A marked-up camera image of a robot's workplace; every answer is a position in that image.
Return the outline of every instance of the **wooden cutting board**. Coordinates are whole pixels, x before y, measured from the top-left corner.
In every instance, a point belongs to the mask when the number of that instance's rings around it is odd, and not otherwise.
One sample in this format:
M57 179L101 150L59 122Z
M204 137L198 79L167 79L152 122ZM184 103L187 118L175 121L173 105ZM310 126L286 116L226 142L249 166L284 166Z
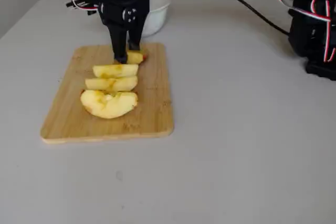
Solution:
M111 120L90 115L80 103L80 94L85 78L94 78L93 65L113 63L112 49L106 45L78 48L41 128L42 139L56 144L169 135L174 123L165 48L158 43L142 48L149 56L139 67L139 83L134 89L139 105Z

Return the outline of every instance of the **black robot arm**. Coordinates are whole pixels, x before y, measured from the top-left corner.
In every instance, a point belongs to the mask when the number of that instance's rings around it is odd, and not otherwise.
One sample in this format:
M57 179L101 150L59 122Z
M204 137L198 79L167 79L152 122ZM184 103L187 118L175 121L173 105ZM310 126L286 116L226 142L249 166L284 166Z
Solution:
M285 0L279 1L289 8L292 24L290 32L285 34L288 34L295 52L308 59L306 71L336 80L335 0L293 0L292 5ZM121 63L127 61L127 31L130 49L140 49L149 0L73 0L67 5L84 9L89 15L98 11L103 24L109 28L114 55Z

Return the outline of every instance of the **white table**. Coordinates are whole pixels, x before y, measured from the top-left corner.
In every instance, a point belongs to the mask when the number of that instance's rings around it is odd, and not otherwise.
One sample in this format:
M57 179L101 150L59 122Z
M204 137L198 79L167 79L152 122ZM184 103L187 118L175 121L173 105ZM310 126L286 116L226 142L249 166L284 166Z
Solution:
M235 0L172 0L175 131L52 145L39 129L73 51L108 44L99 17L39 1L0 40L0 223L334 224L336 82ZM247 0L285 29L275 0Z

